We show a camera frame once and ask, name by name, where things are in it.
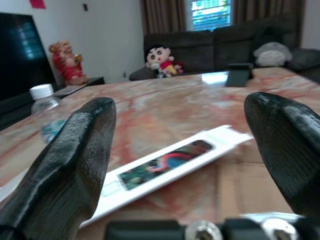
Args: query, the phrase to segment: white bottle cap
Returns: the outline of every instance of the white bottle cap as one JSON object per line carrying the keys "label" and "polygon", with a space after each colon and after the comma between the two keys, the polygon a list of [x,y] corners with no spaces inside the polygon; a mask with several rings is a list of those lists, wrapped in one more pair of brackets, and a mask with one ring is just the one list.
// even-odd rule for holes
{"label": "white bottle cap", "polygon": [[43,99],[54,94],[54,90],[51,84],[42,84],[30,88],[31,96],[34,100]]}

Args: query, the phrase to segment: dark gray sofa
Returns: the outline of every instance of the dark gray sofa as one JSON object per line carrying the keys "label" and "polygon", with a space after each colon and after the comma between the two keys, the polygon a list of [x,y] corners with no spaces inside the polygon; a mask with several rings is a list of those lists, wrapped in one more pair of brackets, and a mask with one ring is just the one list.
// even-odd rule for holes
{"label": "dark gray sofa", "polygon": [[[285,67],[320,83],[320,50],[299,48],[298,19],[291,14],[221,27],[211,31],[186,31],[155,33],[144,37],[143,48],[163,44],[171,49],[171,55],[182,62],[183,75],[225,71],[228,64],[252,62],[252,41],[256,31],[269,27],[281,27],[284,44],[293,53],[293,60]],[[133,72],[131,81],[154,79],[155,73],[146,67]]]}

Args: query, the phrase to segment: cartoon boy plush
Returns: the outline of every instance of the cartoon boy plush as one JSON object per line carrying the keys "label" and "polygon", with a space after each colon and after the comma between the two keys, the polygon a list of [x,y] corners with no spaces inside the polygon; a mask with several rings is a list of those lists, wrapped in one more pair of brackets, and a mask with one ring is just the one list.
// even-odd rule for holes
{"label": "cartoon boy plush", "polygon": [[157,69],[158,66],[166,75],[176,75],[177,70],[173,65],[175,58],[170,54],[170,48],[161,44],[154,45],[144,53],[145,65],[151,69]]}

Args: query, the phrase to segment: white wall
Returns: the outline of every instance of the white wall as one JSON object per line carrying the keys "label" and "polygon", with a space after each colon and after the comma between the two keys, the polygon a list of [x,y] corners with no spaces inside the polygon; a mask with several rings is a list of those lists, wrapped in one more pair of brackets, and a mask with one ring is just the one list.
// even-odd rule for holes
{"label": "white wall", "polygon": [[29,0],[0,0],[0,12],[34,16],[51,65],[48,46],[70,40],[73,51],[82,54],[89,77],[121,82],[124,71],[130,74],[143,66],[139,0],[45,0],[45,4],[46,9],[33,9]]}
{"label": "white wall", "polygon": [[302,47],[320,49],[320,0],[306,0]]}

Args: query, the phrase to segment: colorful image on package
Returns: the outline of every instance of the colorful image on package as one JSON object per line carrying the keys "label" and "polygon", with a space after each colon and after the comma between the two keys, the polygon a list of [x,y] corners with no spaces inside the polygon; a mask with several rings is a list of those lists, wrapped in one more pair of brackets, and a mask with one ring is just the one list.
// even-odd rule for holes
{"label": "colorful image on package", "polygon": [[215,147],[203,140],[194,141],[188,145],[157,157],[143,165],[118,175],[127,190],[134,189],[157,176],[164,174],[180,165],[205,154]]}

